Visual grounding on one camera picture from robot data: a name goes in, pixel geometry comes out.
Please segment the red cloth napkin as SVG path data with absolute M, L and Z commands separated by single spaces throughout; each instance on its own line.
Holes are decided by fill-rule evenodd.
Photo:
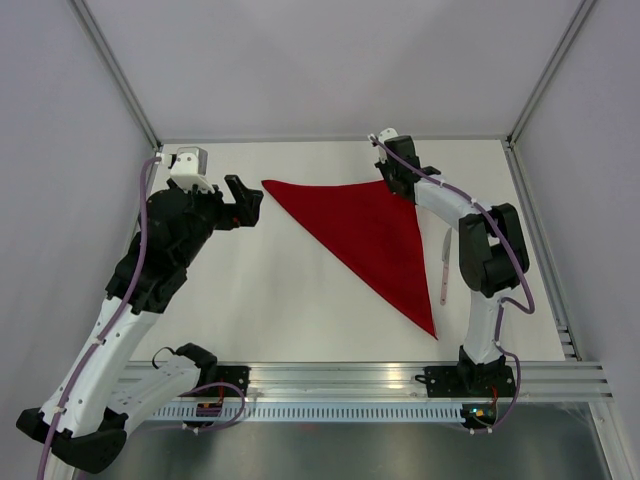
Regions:
M 415 206 L 383 181 L 310 186 L 264 180 L 262 186 L 368 287 L 437 336 Z

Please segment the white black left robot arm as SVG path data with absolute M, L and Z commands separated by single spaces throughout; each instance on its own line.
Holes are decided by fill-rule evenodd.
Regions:
M 217 187 L 167 188 L 142 196 L 139 232 L 116 265 L 94 328 L 61 386 L 39 408 L 24 410 L 17 428 L 42 443 L 38 478 L 57 479 L 56 457 L 97 474 L 110 466 L 128 437 L 173 398 L 222 389 L 217 357 L 187 343 L 167 363 L 122 391 L 115 389 L 132 353 L 187 280 L 187 269 L 215 231 L 257 224 L 264 194 L 236 175 L 224 178 L 233 200 Z

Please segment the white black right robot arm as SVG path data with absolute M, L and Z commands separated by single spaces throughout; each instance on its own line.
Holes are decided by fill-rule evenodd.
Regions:
M 409 135 L 387 129 L 369 140 L 379 150 L 375 167 L 391 193 L 434 213 L 458 234 L 459 271 L 471 304 L 454 380 L 469 395 L 500 384 L 513 387 L 499 345 L 504 305 L 526 314 L 535 311 L 525 278 L 530 260 L 516 208 L 510 203 L 485 205 L 439 170 L 423 167 Z

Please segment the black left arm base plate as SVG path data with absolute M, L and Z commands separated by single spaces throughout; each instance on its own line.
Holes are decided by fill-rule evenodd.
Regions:
M 228 383 L 237 387 L 243 394 L 247 394 L 250 384 L 250 367 L 248 365 L 219 365 L 215 376 L 209 383 Z M 226 397 L 239 398 L 240 395 L 230 387 L 214 386 L 197 393 L 199 397 L 215 398 L 219 400 Z

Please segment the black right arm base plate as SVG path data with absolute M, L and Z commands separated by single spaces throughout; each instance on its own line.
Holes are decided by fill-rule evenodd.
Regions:
M 426 388 L 429 398 L 511 398 L 516 381 L 509 366 L 494 370 L 462 366 L 429 366 L 414 380 Z

